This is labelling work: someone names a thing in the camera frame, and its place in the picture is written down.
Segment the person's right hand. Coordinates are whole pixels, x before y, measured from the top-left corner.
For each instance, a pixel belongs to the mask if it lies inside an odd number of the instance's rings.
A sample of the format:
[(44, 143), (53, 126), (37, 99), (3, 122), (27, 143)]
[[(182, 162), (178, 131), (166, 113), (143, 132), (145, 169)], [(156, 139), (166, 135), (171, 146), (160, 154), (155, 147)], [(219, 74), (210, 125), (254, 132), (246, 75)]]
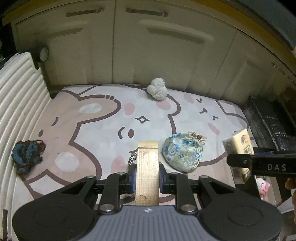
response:
[(292, 194), (292, 204), (293, 204), (293, 208), (295, 209), (295, 204), (296, 204), (296, 183), (295, 183), (295, 179), (293, 178), (288, 178), (286, 183), (285, 183), (285, 187), (288, 190), (294, 190), (293, 194)]

